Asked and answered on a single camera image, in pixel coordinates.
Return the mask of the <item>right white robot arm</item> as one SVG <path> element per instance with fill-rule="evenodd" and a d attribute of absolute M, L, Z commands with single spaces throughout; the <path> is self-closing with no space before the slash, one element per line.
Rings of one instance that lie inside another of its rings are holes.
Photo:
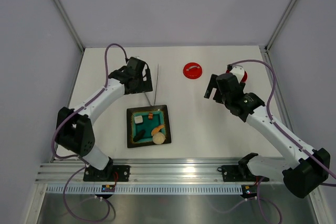
<path fill-rule="evenodd" d="M 266 177 L 283 182 L 293 195 L 305 198 L 329 177 L 329 152 L 324 148 L 317 150 L 299 139 L 270 113 L 261 98 L 245 93 L 244 87 L 232 73 L 212 74 L 204 97 L 208 99 L 215 90 L 213 99 L 257 130 L 283 159 L 250 153 L 238 161 L 233 177 L 250 182 Z"/>

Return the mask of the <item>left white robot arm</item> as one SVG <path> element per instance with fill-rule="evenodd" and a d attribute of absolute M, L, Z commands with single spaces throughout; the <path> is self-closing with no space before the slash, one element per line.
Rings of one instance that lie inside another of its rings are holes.
<path fill-rule="evenodd" d="M 113 160 L 96 145 L 93 125 L 117 99 L 153 90 L 148 64 L 135 57 L 121 68 L 106 74 L 101 89 L 73 109 L 58 112 L 53 140 L 85 163 L 85 180 L 105 182 L 114 178 Z"/>

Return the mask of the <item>long metal tongs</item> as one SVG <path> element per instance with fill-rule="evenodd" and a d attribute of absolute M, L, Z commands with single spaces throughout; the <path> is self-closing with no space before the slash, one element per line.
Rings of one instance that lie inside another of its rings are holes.
<path fill-rule="evenodd" d="M 146 98 L 146 101 L 148 103 L 149 106 L 154 106 L 156 105 L 156 98 L 157 98 L 157 90 L 158 90 L 158 84 L 159 84 L 159 72 L 160 72 L 160 66 L 157 65 L 156 67 L 156 81 L 155 81 L 155 89 L 154 89 L 154 98 L 153 98 L 153 102 L 150 101 L 148 95 L 146 93 L 144 93 L 144 96 Z"/>

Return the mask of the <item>red cylindrical container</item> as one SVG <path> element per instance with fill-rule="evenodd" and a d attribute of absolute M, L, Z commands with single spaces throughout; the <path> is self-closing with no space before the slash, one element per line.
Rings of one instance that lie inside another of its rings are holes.
<path fill-rule="evenodd" d="M 247 79 L 248 79 L 248 74 L 247 74 L 246 71 L 244 71 L 244 76 L 243 76 L 243 78 L 241 79 L 241 82 L 242 82 L 242 83 L 245 83 L 245 82 L 247 81 Z"/>

